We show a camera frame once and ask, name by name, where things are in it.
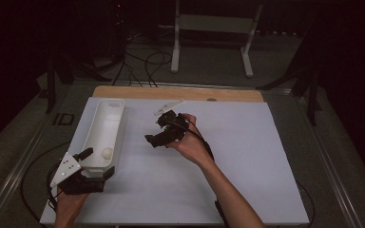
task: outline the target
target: white stand leg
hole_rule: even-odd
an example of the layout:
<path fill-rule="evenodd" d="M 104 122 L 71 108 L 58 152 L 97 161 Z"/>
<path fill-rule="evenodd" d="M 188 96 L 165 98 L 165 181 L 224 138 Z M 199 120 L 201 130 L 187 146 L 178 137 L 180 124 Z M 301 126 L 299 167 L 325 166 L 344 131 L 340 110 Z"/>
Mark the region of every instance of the white stand leg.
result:
<path fill-rule="evenodd" d="M 252 78 L 254 76 L 253 68 L 251 67 L 250 57 L 248 57 L 248 51 L 245 51 L 245 47 L 241 47 L 241 57 L 244 63 L 245 76 Z"/>
<path fill-rule="evenodd" d="M 173 48 L 173 56 L 171 59 L 171 72 L 177 73 L 179 71 L 179 61 L 180 61 L 180 44 L 176 42 Z"/>
<path fill-rule="evenodd" d="M 176 0 L 176 18 L 174 25 L 174 48 L 171 59 L 171 72 L 177 73 L 179 71 L 180 61 L 180 0 Z"/>
<path fill-rule="evenodd" d="M 256 16 L 253 19 L 253 23 L 251 25 L 250 32 L 248 33 L 247 43 L 245 44 L 244 47 L 241 47 L 241 50 L 240 50 L 242 62 L 244 64 L 245 76 L 247 78 L 252 78 L 254 76 L 253 68 L 251 67 L 251 63 L 250 63 L 250 57 L 248 57 L 248 51 L 250 49 L 251 43 L 253 42 L 254 35 L 256 33 L 257 24 L 259 21 L 259 16 L 260 16 L 261 11 L 262 11 L 262 5 L 259 5 L 257 7 Z"/>

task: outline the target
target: white paper sheet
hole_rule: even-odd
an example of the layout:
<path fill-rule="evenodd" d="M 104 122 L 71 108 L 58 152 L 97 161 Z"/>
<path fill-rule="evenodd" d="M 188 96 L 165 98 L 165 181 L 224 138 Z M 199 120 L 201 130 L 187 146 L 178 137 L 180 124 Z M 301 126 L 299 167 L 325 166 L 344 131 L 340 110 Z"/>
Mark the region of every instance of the white paper sheet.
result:
<path fill-rule="evenodd" d="M 69 148 L 81 151 L 98 98 L 90 98 Z M 171 100 L 125 99 L 127 123 L 117 173 L 91 194 L 78 217 L 90 224 L 221 224 L 201 170 L 177 151 L 153 148 L 158 110 Z M 292 170 L 266 103 L 194 102 L 174 109 L 197 116 L 217 165 L 266 224 L 307 223 Z M 55 214 L 46 206 L 42 223 Z"/>

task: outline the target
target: white bin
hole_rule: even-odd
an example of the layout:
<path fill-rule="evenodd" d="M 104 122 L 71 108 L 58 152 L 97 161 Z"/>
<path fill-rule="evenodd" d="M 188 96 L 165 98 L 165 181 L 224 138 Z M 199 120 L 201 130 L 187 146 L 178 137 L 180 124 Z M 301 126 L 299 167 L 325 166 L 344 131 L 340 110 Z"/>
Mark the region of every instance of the white bin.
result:
<path fill-rule="evenodd" d="M 79 161 L 86 175 L 100 178 L 112 166 L 117 170 L 126 126 L 125 101 L 102 99 L 97 104 L 83 150 L 93 148 L 93 154 Z"/>

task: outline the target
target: floor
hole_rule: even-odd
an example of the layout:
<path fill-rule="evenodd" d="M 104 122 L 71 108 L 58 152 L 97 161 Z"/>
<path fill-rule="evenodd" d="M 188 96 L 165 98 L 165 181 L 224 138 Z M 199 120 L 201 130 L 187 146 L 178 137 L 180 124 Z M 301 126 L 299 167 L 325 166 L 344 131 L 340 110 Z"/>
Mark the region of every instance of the floor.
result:
<path fill-rule="evenodd" d="M 0 227 L 39 226 L 24 206 L 21 193 L 39 218 L 47 200 L 47 171 L 62 158 L 77 126 L 77 122 L 58 124 L 55 116 L 71 114 L 79 120 L 95 86 L 153 86 L 154 81 L 157 86 L 255 89 L 284 74 L 301 42 L 293 36 L 257 34 L 249 52 L 255 75 L 249 79 L 244 75 L 240 45 L 199 47 L 201 44 L 192 39 L 182 39 L 180 69 L 171 73 L 171 36 L 168 31 L 164 34 L 158 43 L 137 34 L 126 49 L 126 65 L 117 81 L 114 79 L 121 65 L 101 72 L 111 79 L 107 83 L 75 72 L 73 85 L 57 83 L 57 105 L 50 114 L 45 113 L 47 100 L 36 97 L 5 128 L 0 134 Z M 150 82 L 145 66 L 153 79 Z M 45 77 L 40 78 L 42 88 L 46 86 Z M 311 227 L 365 227 L 365 167 L 323 88 L 317 96 L 317 126 L 312 126 L 305 116 L 305 100 L 290 95 L 293 84 L 294 81 L 287 82 L 262 91 L 262 95 L 274 116 L 294 176 L 301 184 L 299 191 L 313 221 Z"/>

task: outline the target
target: black cable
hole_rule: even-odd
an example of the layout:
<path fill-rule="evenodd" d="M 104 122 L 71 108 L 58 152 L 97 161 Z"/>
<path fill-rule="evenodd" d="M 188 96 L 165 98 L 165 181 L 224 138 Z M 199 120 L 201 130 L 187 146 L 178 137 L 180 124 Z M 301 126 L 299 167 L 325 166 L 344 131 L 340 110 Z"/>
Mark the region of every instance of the black cable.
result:
<path fill-rule="evenodd" d="M 131 65 L 128 65 L 127 63 L 125 63 L 126 65 L 126 68 L 128 69 L 129 71 L 129 85 L 131 86 L 132 84 L 132 80 L 131 80 L 131 75 L 132 77 L 139 83 L 139 85 L 141 85 L 141 87 L 143 87 L 143 85 L 141 84 L 141 82 L 138 80 L 138 78 L 135 76 L 135 74 L 133 73 L 133 69 L 132 69 L 132 66 Z"/>
<path fill-rule="evenodd" d="M 152 56 L 155 56 L 157 54 L 162 54 L 163 55 L 163 59 L 162 59 L 162 63 L 164 62 L 164 53 L 163 52 L 155 52 L 153 54 L 150 54 L 149 56 L 147 56 L 146 60 L 144 61 L 144 70 L 146 71 L 147 77 L 148 77 L 148 82 L 149 85 L 152 86 L 152 84 L 150 82 L 153 82 L 153 85 L 155 85 L 155 87 L 157 87 L 155 81 L 152 78 L 152 75 L 162 66 L 162 65 L 158 65 L 155 70 L 152 71 L 152 73 L 149 73 L 149 70 L 147 69 L 147 64 L 149 63 L 149 59 Z"/>
<path fill-rule="evenodd" d="M 312 205 L 312 208 L 313 208 L 313 214 L 312 214 L 312 217 L 311 217 L 311 220 L 310 220 L 310 224 L 307 226 L 307 228 L 310 228 L 313 225 L 314 220 L 316 218 L 316 206 L 314 204 L 313 198 L 311 197 L 311 195 L 307 191 L 307 189 L 300 182 L 298 182 L 297 180 L 295 180 L 295 181 L 296 181 L 296 184 L 300 187 L 300 190 L 303 191 L 307 195 L 307 197 L 310 199 L 310 202 L 311 202 L 311 205 Z"/>
<path fill-rule="evenodd" d="M 55 198 L 58 198 L 59 195 L 61 195 L 61 193 L 63 193 L 64 191 L 61 191 L 59 193 L 57 193 L 57 195 L 55 196 Z"/>
<path fill-rule="evenodd" d="M 115 85 L 115 82 L 117 82 L 118 78 L 120 77 L 121 72 L 123 71 L 124 65 L 125 65 L 125 56 L 123 56 L 123 63 L 121 64 L 120 70 L 118 70 L 118 73 L 117 73 L 117 75 L 115 76 L 114 81 L 112 82 L 112 85 L 113 85 L 113 86 Z"/>
<path fill-rule="evenodd" d="M 200 134 L 198 134 L 197 132 L 195 132 L 195 131 L 193 131 L 193 130 L 191 130 L 191 129 L 189 129 L 189 128 L 187 128 L 187 127 L 185 127 L 185 126 L 183 126 L 183 125 L 181 125 L 179 123 L 175 123 L 175 122 L 171 122 L 171 121 L 165 121 L 165 122 L 168 123 L 168 124 L 173 124 L 173 125 L 181 128 L 184 131 L 188 131 L 189 133 L 193 134 L 195 137 L 197 137 L 198 139 L 200 139 L 202 142 L 204 142 L 203 137 Z"/>
<path fill-rule="evenodd" d="M 167 60 L 167 61 L 165 61 L 165 62 L 161 62 L 161 63 L 153 63 L 153 62 L 149 62 L 149 61 L 147 61 L 149 64 L 151 64 L 151 65 L 165 65 L 165 64 L 171 63 L 172 57 L 171 57 L 171 54 L 170 54 L 170 53 L 167 53 L 167 52 L 161 51 L 161 50 L 159 50 L 159 49 L 157 49 L 157 48 L 153 48 L 153 47 L 152 47 L 151 49 L 156 49 L 156 50 L 157 50 L 157 52 L 162 52 L 162 53 L 164 53 L 165 55 L 169 56 L 169 57 L 170 57 L 170 59 L 169 59 L 169 60 Z M 145 61 L 146 61 L 145 59 L 142 59 L 142 58 L 140 58 L 140 57 L 138 57 L 138 56 L 136 56 L 136 55 L 133 55 L 133 54 L 131 54 L 131 53 L 128 53 L 128 52 L 126 52 L 126 53 L 125 53 L 125 55 L 129 55 L 130 57 L 135 58 L 135 59 L 137 59 L 137 60 L 141 60 L 141 61 L 143 61 L 143 62 L 145 62 Z"/>
<path fill-rule="evenodd" d="M 47 174 L 47 178 L 46 178 L 46 188 L 47 188 L 47 193 L 48 193 L 48 200 L 52 204 L 52 207 L 51 208 L 54 210 L 54 212 L 56 212 L 57 201 L 56 201 L 55 197 L 52 196 L 52 188 L 50 186 L 50 183 L 51 183 L 51 180 L 52 180 L 52 174 L 54 174 L 54 172 L 58 169 L 60 163 L 61 162 L 57 162 L 56 164 L 54 164 L 49 169 L 48 174 Z"/>
<path fill-rule="evenodd" d="M 34 211 L 31 209 L 31 207 L 29 206 L 25 194 L 24 194 L 24 183 L 25 183 L 25 179 L 26 179 L 26 175 L 28 174 L 29 170 L 31 169 L 31 167 L 38 161 L 40 160 L 43 156 L 45 156 L 47 153 L 52 152 L 55 149 L 60 148 L 61 146 L 64 146 L 66 144 L 69 144 L 70 142 L 64 142 L 61 143 L 59 145 L 56 145 L 54 147 L 52 147 L 51 149 L 45 151 L 44 153 L 42 153 L 41 155 L 39 155 L 37 158 L 35 158 L 28 166 L 28 168 L 25 171 L 25 174 L 23 175 L 22 179 L 20 180 L 20 197 L 22 198 L 22 202 L 25 205 L 26 209 L 28 209 L 28 211 L 30 212 L 30 214 L 33 216 L 33 218 L 40 224 L 40 219 L 38 218 L 38 216 L 34 213 Z"/>
<path fill-rule="evenodd" d="M 54 206 L 51 204 L 51 202 L 49 201 L 48 202 L 48 206 L 53 210 L 53 211 L 55 211 L 55 208 L 54 208 Z"/>
<path fill-rule="evenodd" d="M 203 136 L 202 136 L 200 130 L 197 128 L 197 126 L 194 125 L 194 123 L 192 123 L 190 120 L 187 120 L 187 121 L 190 122 L 195 127 L 195 129 L 198 131 L 198 134 L 200 134 L 200 136 L 203 138 Z"/>

